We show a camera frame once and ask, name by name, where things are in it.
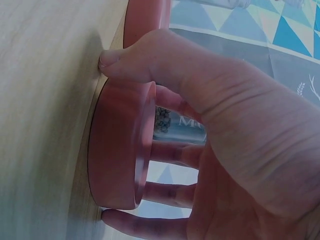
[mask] fingernail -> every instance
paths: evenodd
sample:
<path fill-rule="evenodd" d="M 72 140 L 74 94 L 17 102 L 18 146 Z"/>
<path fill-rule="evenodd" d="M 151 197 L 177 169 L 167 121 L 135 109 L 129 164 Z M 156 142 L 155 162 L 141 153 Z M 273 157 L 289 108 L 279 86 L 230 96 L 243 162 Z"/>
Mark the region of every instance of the fingernail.
<path fill-rule="evenodd" d="M 107 62 L 107 53 L 106 50 L 104 50 L 101 54 L 100 54 L 100 58 L 99 58 L 99 68 L 105 68 L 106 67 L 106 62 Z"/>
<path fill-rule="evenodd" d="M 118 54 L 114 50 L 103 50 L 100 54 L 99 67 L 105 68 L 114 64 L 118 60 Z"/>

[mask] glass jar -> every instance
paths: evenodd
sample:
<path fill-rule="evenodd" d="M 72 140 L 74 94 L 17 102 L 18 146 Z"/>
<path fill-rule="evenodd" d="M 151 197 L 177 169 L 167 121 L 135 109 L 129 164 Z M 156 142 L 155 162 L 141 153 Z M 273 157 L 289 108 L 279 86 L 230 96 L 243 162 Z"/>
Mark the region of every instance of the glass jar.
<path fill-rule="evenodd" d="M 156 107 L 153 139 L 204 145 L 207 133 L 199 122 L 168 109 Z"/>

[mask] white triangle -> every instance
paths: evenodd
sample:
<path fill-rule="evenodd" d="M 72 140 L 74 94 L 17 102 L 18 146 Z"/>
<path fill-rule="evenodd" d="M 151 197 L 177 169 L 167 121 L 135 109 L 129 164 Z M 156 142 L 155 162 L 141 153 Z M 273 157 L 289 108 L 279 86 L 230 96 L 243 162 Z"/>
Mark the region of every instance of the white triangle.
<path fill-rule="evenodd" d="M 189 218 L 192 209 L 189 209 L 189 208 L 181 208 L 181 211 L 182 211 L 182 215 L 183 215 L 184 218 Z"/>
<path fill-rule="evenodd" d="M 202 5 L 204 10 L 206 11 L 207 15 L 211 19 L 213 25 L 215 26 L 216 30 L 219 31 L 225 21 L 228 19 L 230 14 L 232 13 L 231 9 L 226 9 L 217 6 L 210 6 L 210 5 Z"/>
<path fill-rule="evenodd" d="M 168 163 L 150 161 L 146 180 L 156 183 L 168 165 Z"/>
<path fill-rule="evenodd" d="M 285 7 L 285 2 L 283 0 L 279 0 L 279 1 L 276 1 L 276 0 L 270 0 L 270 2 L 272 3 L 272 5 L 274 6 L 274 8 L 278 11 L 278 13 L 282 13 L 282 10 L 284 9 Z"/>
<path fill-rule="evenodd" d="M 198 181 L 198 171 L 192 168 L 170 165 L 173 184 L 191 185 Z"/>
<path fill-rule="evenodd" d="M 290 28 L 299 37 L 311 56 L 314 55 L 314 30 L 288 17 L 284 17 Z"/>
<path fill-rule="evenodd" d="M 262 29 L 261 18 L 259 16 L 259 10 L 258 10 L 259 8 L 260 7 L 257 7 L 255 5 L 249 5 L 246 8 L 246 10 L 251 15 L 251 17 L 254 19 L 254 21 L 258 24 L 258 26 Z"/>
<path fill-rule="evenodd" d="M 177 6 L 177 4 L 180 3 L 180 1 L 174 0 L 171 3 L 171 8 L 174 8 L 175 6 Z"/>
<path fill-rule="evenodd" d="M 314 2 L 313 0 L 304 1 L 304 6 L 302 7 L 302 11 L 312 28 L 314 28 L 314 25 L 315 25 L 316 10 L 317 10 L 316 2 Z"/>
<path fill-rule="evenodd" d="M 258 9 L 258 13 L 264 34 L 269 42 L 272 43 L 277 32 L 281 15 L 262 8 Z"/>

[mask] pink container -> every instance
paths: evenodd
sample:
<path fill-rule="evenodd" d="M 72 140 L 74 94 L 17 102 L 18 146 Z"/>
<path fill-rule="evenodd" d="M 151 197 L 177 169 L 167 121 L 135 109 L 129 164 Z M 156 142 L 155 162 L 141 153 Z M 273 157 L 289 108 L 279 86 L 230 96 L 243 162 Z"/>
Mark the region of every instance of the pink container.
<path fill-rule="evenodd" d="M 168 28 L 171 0 L 130 0 L 123 45 Z M 109 79 L 95 107 L 88 145 L 88 177 L 96 204 L 132 210 L 141 202 L 155 120 L 156 85 Z"/>

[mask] geometric pattern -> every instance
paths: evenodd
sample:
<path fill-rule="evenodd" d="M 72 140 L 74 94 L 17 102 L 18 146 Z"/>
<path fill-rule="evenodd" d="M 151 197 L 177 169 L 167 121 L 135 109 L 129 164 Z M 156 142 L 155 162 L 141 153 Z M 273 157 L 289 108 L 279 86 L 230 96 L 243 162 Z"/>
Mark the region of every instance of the geometric pattern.
<path fill-rule="evenodd" d="M 320 1 L 304 0 L 300 9 L 282 0 L 251 0 L 246 9 L 224 9 L 197 0 L 175 0 L 172 6 L 174 28 L 320 60 Z"/>

